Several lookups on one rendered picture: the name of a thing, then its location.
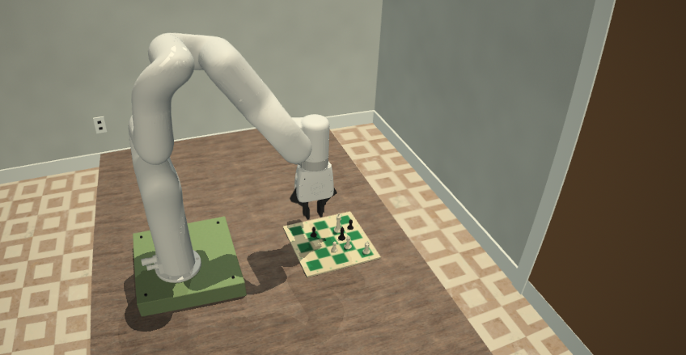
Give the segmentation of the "white chess king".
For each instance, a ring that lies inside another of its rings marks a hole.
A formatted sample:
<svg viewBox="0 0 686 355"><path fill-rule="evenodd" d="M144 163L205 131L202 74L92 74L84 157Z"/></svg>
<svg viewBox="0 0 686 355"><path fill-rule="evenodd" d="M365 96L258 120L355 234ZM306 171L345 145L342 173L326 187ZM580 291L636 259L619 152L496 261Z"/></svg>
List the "white chess king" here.
<svg viewBox="0 0 686 355"><path fill-rule="evenodd" d="M334 232L336 232L336 233L341 233L341 232L340 232L340 229L341 229L341 223L340 223L341 215L338 214L336 217L337 217L337 226L334 228Z"/></svg>

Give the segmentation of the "green and cream chessboard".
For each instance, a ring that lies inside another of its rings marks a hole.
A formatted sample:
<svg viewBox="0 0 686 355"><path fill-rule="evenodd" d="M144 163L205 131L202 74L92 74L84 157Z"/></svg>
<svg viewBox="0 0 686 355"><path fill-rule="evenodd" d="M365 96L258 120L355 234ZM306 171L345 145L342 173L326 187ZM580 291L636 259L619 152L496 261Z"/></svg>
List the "green and cream chessboard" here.
<svg viewBox="0 0 686 355"><path fill-rule="evenodd" d="M337 225L337 215L283 226L307 277L329 273L381 258L350 211L340 213L341 227L345 228L345 240L339 240L338 236L341 233L334 232L334 228ZM353 220L352 225L354 228L352 230L347 228L350 219ZM311 237L311 228L313 226L317 233L315 238ZM349 243L352 247L345 249L344 246L348 235L350 236ZM337 242L337 252L331 251L334 241ZM365 249L365 242L370 242L369 250L371 253L368 255L362 252Z"/></svg>

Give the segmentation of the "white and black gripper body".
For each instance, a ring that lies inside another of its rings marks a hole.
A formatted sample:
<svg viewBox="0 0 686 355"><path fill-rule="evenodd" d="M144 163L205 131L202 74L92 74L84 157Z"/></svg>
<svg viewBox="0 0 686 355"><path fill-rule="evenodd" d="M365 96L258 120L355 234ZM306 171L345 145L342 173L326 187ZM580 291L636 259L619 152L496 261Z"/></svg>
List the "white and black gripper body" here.
<svg viewBox="0 0 686 355"><path fill-rule="evenodd" d="M307 171L301 166L297 166L294 180L299 202L318 201L333 196L334 184L332 165L322 171Z"/></svg>

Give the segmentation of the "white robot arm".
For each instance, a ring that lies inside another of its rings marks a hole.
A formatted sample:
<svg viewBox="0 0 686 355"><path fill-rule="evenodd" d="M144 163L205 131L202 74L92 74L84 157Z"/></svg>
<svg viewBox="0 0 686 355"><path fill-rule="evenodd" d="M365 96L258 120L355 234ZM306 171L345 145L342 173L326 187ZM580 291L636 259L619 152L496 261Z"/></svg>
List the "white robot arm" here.
<svg viewBox="0 0 686 355"><path fill-rule="evenodd" d="M194 277L201 268L201 257L193 250L188 231L182 187L170 159L174 146L172 96L193 71L204 68L276 151L307 171L328 166L329 121L321 115L291 118L243 56L223 38L165 33L152 40L148 57L150 65L133 85L133 116L129 120L133 169L157 251L141 261L163 281L177 283Z"/></svg>

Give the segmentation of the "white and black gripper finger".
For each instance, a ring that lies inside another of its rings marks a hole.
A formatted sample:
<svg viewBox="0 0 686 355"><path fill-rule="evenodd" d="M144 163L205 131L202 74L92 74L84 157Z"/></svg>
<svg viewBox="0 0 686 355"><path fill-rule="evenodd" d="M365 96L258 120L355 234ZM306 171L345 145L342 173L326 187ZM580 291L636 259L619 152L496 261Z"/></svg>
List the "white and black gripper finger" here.
<svg viewBox="0 0 686 355"><path fill-rule="evenodd" d="M294 202L294 203L298 203L299 205L301 205L303 207L303 216L306 216L307 220L310 219L310 208L308 206L308 202L301 203L298 201L296 189L293 191L293 193L290 197L290 201Z"/></svg>
<svg viewBox="0 0 686 355"><path fill-rule="evenodd" d="M337 194L337 191L336 191L336 189L334 189L333 196L336 195L336 194ZM326 205L326 202L327 202L330 198L331 198L331 197L329 197L329 198L327 198L327 199L323 199L323 200L318 200L318 201L317 201L317 213L319 214L319 216L320 216L321 218L323 217L324 206Z"/></svg>

